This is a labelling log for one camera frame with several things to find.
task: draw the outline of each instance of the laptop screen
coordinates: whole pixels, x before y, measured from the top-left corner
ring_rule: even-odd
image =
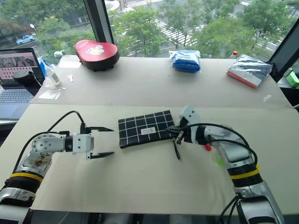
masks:
[[[22,88],[13,79],[17,71],[28,70],[43,83],[44,76],[33,49],[0,50],[0,84],[4,89]]]

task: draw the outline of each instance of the black cable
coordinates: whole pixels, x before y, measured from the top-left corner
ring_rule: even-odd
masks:
[[[236,195],[229,203],[227,206],[225,206],[224,210],[222,211],[222,213],[219,216],[218,222],[217,224],[220,224],[220,222],[223,224],[223,215],[226,212],[226,210],[238,199],[238,195]]]
[[[239,201],[239,196],[237,195],[237,199],[235,200],[235,203],[233,204],[232,209],[230,210],[230,213],[229,213],[229,216],[228,216],[228,222],[227,222],[227,224],[230,224],[230,220],[231,220],[231,218],[232,218],[233,211],[235,210],[235,207],[236,207],[238,201]]]
[[[245,145],[249,147],[248,142],[246,141],[246,139],[241,134],[239,134],[238,132],[236,132],[234,129],[231,129],[229,127],[225,127],[223,125],[217,125],[217,124],[211,124],[211,123],[197,123],[197,124],[192,124],[192,125],[188,125],[188,126],[182,127],[181,130],[183,131],[183,130],[188,129],[189,127],[194,127],[194,126],[214,126],[214,127],[221,127],[221,128],[223,128],[225,130],[228,130],[228,131],[230,131],[230,132],[235,133],[236,135],[238,135],[244,141]]]
[[[26,142],[26,144],[24,145],[23,149],[21,150],[20,155],[19,155],[19,158],[18,158],[18,160],[17,160],[17,162],[16,162],[16,164],[15,164],[15,166],[14,166],[13,173],[14,173],[14,172],[16,171],[16,169],[18,168],[18,165],[19,165],[19,163],[20,163],[20,161],[21,161],[21,158],[22,158],[22,156],[23,156],[23,154],[24,154],[24,151],[25,151],[26,147],[28,146],[28,144],[29,144],[29,143],[30,143],[36,136],[38,136],[38,135],[40,135],[40,134],[48,134],[48,133],[59,134],[58,132],[40,132],[40,133],[37,133],[37,134],[33,135],[33,136]]]
[[[49,129],[48,132],[51,131],[60,121],[62,121],[62,119],[64,119],[67,115],[71,114],[71,113],[76,113],[81,121],[82,124],[85,124],[83,118],[81,117],[80,113],[78,111],[69,111],[67,112],[64,116],[62,116],[58,121],[56,121]]]
[[[237,142],[237,141],[233,141],[233,140],[228,140],[228,139],[210,139],[209,140],[209,143],[212,143],[212,142],[216,142],[216,141],[223,141],[223,142],[229,142],[229,143],[233,143],[233,144],[236,144],[236,145],[239,145],[239,146],[242,146],[244,148],[246,148],[248,151],[250,151],[250,153],[253,154],[253,157],[254,157],[254,164],[256,165],[257,164],[257,154],[255,153],[255,151],[253,151],[253,149],[251,149],[249,146],[246,146],[240,142]]]

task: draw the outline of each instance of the yellow band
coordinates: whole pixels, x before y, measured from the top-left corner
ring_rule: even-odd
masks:
[[[15,177],[15,176],[24,176],[24,177],[29,177],[29,178],[32,178],[32,179],[35,179],[39,182],[42,182],[43,179],[37,175],[34,175],[34,174],[28,174],[28,173],[14,173],[12,174],[9,178],[11,177]]]
[[[245,174],[239,174],[239,175],[233,175],[233,176],[230,176],[230,178],[232,178],[232,180],[235,180],[235,179],[242,179],[242,178],[246,178],[246,177],[250,177],[250,176],[254,176],[256,174],[258,174],[258,169],[254,170],[254,171],[251,171],[251,172],[248,172],[248,173],[245,173]]]

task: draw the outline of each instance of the label on pouch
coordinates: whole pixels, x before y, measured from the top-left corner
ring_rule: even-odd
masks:
[[[141,131],[141,135],[156,133],[155,127],[149,127],[149,128],[141,129],[140,131]]]

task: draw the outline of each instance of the laptop keyboard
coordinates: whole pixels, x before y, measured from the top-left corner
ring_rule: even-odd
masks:
[[[0,103],[29,103],[32,98],[28,91],[0,92]]]

